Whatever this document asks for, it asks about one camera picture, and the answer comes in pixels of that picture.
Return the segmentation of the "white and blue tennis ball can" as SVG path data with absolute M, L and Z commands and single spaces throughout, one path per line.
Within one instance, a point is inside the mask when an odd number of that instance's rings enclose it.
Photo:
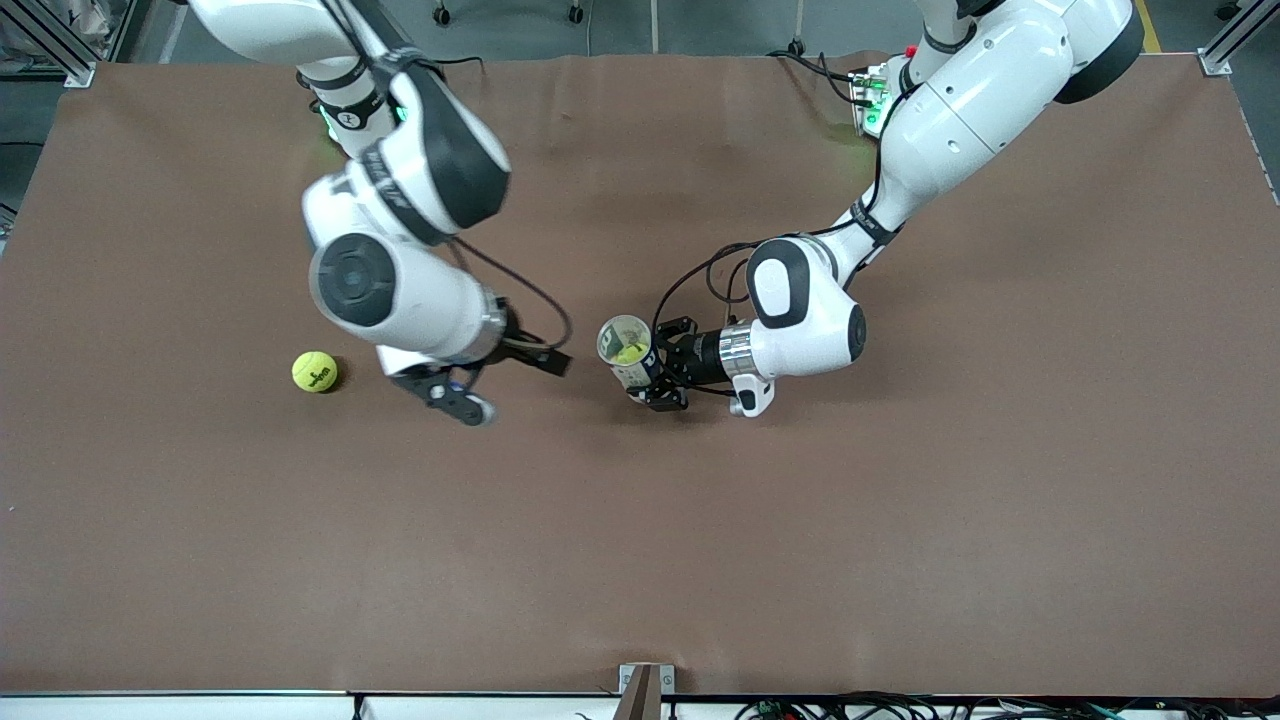
M 649 354 L 643 359 L 643 363 L 616 366 L 613 364 L 614 354 L 630 343 L 649 345 Z M 659 374 L 650 327 L 635 315 L 617 315 L 605 322 L 596 336 L 596 354 L 627 389 L 653 384 Z

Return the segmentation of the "brown table cover sheet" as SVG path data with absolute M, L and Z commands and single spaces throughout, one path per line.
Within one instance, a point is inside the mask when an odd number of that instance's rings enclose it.
M 630 401 L 602 323 L 823 225 L 872 152 L 777 60 L 456 67 L 467 238 L 573 315 L 488 428 L 311 300 L 338 163 L 288 68 L 65 94 L 0 260 L 0 692 L 1280 694 L 1280 208 L 1231 83 L 1146 56 L 852 283 L 867 348 L 756 419 Z M 307 351 L 337 383 L 291 378 Z

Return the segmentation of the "silver metal table bracket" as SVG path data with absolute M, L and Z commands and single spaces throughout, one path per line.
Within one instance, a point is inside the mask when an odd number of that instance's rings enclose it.
M 620 700 L 612 720 L 676 720 L 673 664 L 632 662 L 618 667 Z

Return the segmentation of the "aluminium frame profile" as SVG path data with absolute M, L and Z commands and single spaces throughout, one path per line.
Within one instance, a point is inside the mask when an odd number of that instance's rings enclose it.
M 1222 22 L 1221 29 L 1196 50 L 1206 77 L 1231 74 L 1231 55 L 1280 17 L 1280 0 L 1217 0 L 1215 15 Z
M 0 0 L 0 17 L 65 76 L 65 88 L 88 88 L 100 55 L 41 0 Z

